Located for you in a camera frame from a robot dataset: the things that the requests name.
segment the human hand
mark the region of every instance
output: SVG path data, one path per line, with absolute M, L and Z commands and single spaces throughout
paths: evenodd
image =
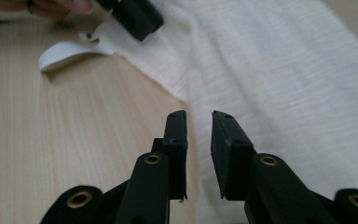
M 0 0 L 0 10 L 21 11 L 52 19 L 62 19 L 70 11 L 88 14 L 92 11 L 91 0 Z

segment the white towel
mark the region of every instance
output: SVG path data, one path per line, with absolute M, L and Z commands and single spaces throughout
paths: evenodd
M 358 188 L 358 39 L 321 1 L 155 0 L 164 25 L 139 43 L 115 21 L 95 35 L 189 103 L 200 159 L 197 223 L 239 223 L 221 201 L 212 112 L 231 114 L 257 152 L 284 159 L 330 199 Z

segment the white cloth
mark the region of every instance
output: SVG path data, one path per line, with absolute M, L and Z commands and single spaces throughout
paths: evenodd
M 321 1 L 155 0 L 165 24 L 139 43 L 114 20 L 95 35 L 191 106 L 200 161 L 197 223 L 239 223 L 221 201 L 212 112 L 312 190 L 358 188 L 358 39 Z

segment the black plastic part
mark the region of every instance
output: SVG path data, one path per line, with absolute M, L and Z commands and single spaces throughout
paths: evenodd
M 272 224 L 269 211 L 254 185 L 250 185 L 245 202 L 245 213 L 249 224 Z
M 341 223 L 358 223 L 358 189 L 341 189 L 333 202 Z
M 114 223 L 128 183 L 127 180 L 103 195 L 103 201 L 95 214 L 96 221 L 93 224 Z
M 169 161 L 146 153 L 135 164 L 115 223 L 169 223 L 169 211 Z
M 96 223 L 95 213 L 103 200 L 102 192 L 90 186 L 67 190 L 50 207 L 41 224 Z
M 98 0 L 136 39 L 142 41 L 163 24 L 161 14 L 148 0 Z
M 162 152 L 170 160 L 170 199 L 187 199 L 186 157 L 187 119 L 185 110 L 171 113 L 167 117 Z
M 254 146 L 229 114 L 214 111 L 211 152 L 221 197 L 244 201 L 250 180 Z
M 255 155 L 251 178 L 274 223 L 337 223 L 282 159 Z

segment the wooden table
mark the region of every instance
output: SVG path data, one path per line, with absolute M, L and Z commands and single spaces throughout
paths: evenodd
M 105 192 L 127 180 L 138 156 L 163 136 L 167 115 L 186 109 L 118 55 L 84 56 L 39 72 L 44 50 L 77 40 L 79 31 L 101 22 L 97 15 L 55 23 L 0 12 L 0 224 L 40 222 L 77 185 Z M 194 222 L 196 160 L 190 146 L 191 196 L 171 203 L 172 223 Z

